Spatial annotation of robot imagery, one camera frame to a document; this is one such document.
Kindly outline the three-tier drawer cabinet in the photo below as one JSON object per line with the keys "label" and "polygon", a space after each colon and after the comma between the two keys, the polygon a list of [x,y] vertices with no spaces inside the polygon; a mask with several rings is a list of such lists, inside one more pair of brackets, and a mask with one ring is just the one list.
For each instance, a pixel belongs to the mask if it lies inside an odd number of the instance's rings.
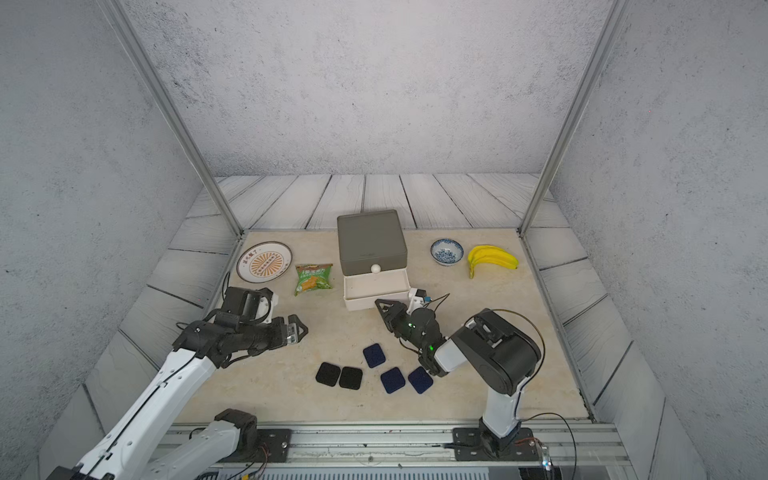
{"label": "three-tier drawer cabinet", "polygon": [[348,310],[372,309],[378,299],[409,300],[408,248],[396,210],[341,215],[337,234]]}

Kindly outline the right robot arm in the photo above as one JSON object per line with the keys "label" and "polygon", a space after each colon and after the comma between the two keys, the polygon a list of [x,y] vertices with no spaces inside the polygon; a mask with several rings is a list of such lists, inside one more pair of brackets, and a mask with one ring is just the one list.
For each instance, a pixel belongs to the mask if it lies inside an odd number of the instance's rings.
{"label": "right robot arm", "polygon": [[429,377],[444,377],[468,364],[488,387],[486,406],[474,428],[456,428],[447,449],[458,461],[533,460],[532,431],[522,426],[519,408],[527,387],[546,358],[542,333],[533,339],[507,321],[504,309],[485,308],[451,336],[442,334],[436,311],[401,301],[377,299],[386,329],[417,355]]}

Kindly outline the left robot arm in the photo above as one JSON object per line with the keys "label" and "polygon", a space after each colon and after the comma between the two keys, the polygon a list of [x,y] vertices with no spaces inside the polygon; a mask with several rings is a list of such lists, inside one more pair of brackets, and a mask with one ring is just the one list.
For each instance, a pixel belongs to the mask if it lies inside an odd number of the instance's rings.
{"label": "left robot arm", "polygon": [[275,316],[277,303],[267,288],[228,288],[220,308],[184,326],[157,375],[106,436],[74,466],[55,467],[50,478],[195,479],[222,461],[265,468],[287,442],[259,432],[257,418],[236,409],[222,411],[163,457],[152,455],[215,371],[307,336],[309,329],[297,315]]}

